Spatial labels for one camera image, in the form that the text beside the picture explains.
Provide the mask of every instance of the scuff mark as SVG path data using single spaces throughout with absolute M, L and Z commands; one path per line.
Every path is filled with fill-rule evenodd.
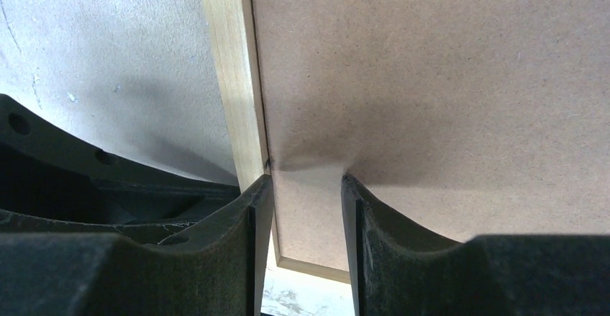
M 40 80 L 37 74 L 32 75 L 32 89 L 34 90 L 34 96 L 36 97 L 36 102 L 38 103 L 38 107 L 42 109 L 42 101 L 40 101 L 40 96 L 38 96 L 38 91 L 36 90 L 36 82 Z
M 78 99 L 76 98 L 76 96 L 74 96 L 69 91 L 67 91 L 66 94 L 68 95 L 68 99 L 70 99 L 71 102 L 73 102 L 74 104 L 78 104 Z
M 0 0 L 0 9 L 2 10 L 2 16 L 4 17 L 4 23 L 6 23 L 6 28 L 9 30 L 9 33 L 11 34 L 11 38 L 13 38 L 13 42 L 15 43 L 15 46 L 17 46 L 19 53 L 21 53 L 21 48 L 19 46 L 19 43 L 17 42 L 17 39 L 15 38 L 15 33 L 13 32 L 13 29 L 11 28 L 11 25 L 9 24 L 9 19 L 6 18 L 6 12 L 4 11 L 4 2 L 2 0 Z

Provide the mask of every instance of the paint chip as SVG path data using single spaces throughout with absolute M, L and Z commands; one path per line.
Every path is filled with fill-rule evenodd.
M 70 99 L 71 102 L 73 102 L 74 104 L 78 104 L 78 99 L 76 98 L 76 96 L 74 96 L 69 91 L 67 91 L 66 94 L 68 95 L 68 99 Z

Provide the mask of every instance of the brown cardboard surface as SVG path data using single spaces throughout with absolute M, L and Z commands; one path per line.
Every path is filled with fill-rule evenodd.
M 610 230 L 610 0 L 253 0 L 282 256 L 340 177 L 443 235 Z

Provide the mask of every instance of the wooden border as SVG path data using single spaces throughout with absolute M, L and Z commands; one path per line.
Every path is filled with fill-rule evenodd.
M 203 0 L 220 95 L 242 191 L 263 173 L 268 149 L 255 41 L 252 0 Z M 282 257 L 276 217 L 267 265 L 350 283 L 346 271 Z

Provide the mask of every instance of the round hole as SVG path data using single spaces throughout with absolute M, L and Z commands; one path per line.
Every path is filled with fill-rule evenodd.
M 117 157 L 110 154 L 110 153 L 106 153 L 101 149 L 96 150 L 96 159 L 97 161 L 99 161 L 100 163 L 103 163 L 104 165 L 114 165 L 117 162 Z
M 171 237 L 167 237 L 160 245 L 174 245 L 188 242 L 188 237 L 185 235 L 172 235 Z
M 28 135 L 31 130 L 27 120 L 16 113 L 9 114 L 9 124 L 16 133 L 23 136 Z

